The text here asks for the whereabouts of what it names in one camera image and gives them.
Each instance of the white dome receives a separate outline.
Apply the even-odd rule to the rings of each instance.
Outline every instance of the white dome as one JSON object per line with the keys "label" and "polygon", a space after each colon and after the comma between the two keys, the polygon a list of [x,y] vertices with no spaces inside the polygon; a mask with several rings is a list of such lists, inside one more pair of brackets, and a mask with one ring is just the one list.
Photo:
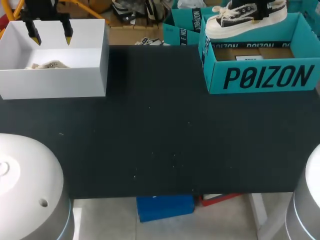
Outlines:
{"label": "white dome", "polygon": [[313,150],[308,159],[305,179],[311,196],[320,208],[320,145]]}
{"label": "white dome", "polygon": [[0,240],[20,240],[52,214],[64,177],[55,155],[28,137],[0,134]]}

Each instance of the black table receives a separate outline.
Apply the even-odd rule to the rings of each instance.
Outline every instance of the black table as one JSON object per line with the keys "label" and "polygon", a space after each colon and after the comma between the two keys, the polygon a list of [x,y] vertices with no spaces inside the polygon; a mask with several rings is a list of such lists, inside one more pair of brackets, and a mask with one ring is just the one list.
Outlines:
{"label": "black table", "polygon": [[290,192],[320,143],[315,91],[209,95],[196,47],[111,47],[107,98],[0,101],[72,198]]}

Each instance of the white table leg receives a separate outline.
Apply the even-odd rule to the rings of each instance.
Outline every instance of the white table leg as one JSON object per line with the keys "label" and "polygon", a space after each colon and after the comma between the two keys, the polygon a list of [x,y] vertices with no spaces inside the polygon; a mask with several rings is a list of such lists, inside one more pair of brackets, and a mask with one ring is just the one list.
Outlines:
{"label": "white table leg", "polygon": [[249,194],[258,240],[272,240],[276,235],[285,223],[290,199],[291,195],[283,196],[278,205],[275,206],[274,210],[267,217],[261,193]]}

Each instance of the blue box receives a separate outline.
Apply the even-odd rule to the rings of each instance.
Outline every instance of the blue box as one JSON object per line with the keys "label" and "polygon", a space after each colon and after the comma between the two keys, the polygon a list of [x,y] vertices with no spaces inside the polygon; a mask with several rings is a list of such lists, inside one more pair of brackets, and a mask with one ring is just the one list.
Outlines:
{"label": "blue box", "polygon": [[320,38],[320,0],[303,0],[301,12],[314,33]]}
{"label": "blue box", "polygon": [[217,61],[205,34],[204,16],[199,55],[210,94],[313,90],[320,78],[320,42],[301,13],[288,13],[274,25],[238,36],[215,39],[215,47],[290,47],[295,58]]}
{"label": "blue box", "polygon": [[198,45],[200,33],[175,26],[170,14],[163,22],[163,40],[170,45]]}
{"label": "blue box", "polygon": [[137,197],[136,206],[140,222],[149,222],[194,212],[192,195]]}
{"label": "blue box", "polygon": [[[230,0],[222,0],[221,6],[226,6]],[[174,0],[172,6],[172,16],[175,26],[183,28],[189,31],[200,33],[201,31],[201,19],[203,15],[212,15],[212,6],[203,8],[178,8],[178,0]]]}
{"label": "blue box", "polygon": [[298,13],[302,9],[302,0],[289,0],[287,2],[288,13]]}

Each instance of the white label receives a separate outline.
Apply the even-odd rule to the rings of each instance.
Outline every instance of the white label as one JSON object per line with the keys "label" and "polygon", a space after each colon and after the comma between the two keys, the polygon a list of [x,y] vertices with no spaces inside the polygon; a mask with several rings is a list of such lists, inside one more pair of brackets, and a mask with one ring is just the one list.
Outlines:
{"label": "white label", "polygon": [[251,55],[251,56],[235,56],[237,61],[241,60],[263,60],[264,58],[261,55]]}
{"label": "white label", "polygon": [[132,19],[132,20],[130,21],[130,23],[131,23],[132,25],[136,25],[136,19]]}
{"label": "white label", "polygon": [[320,1],[316,5],[315,12],[316,12],[316,14],[320,15]]}

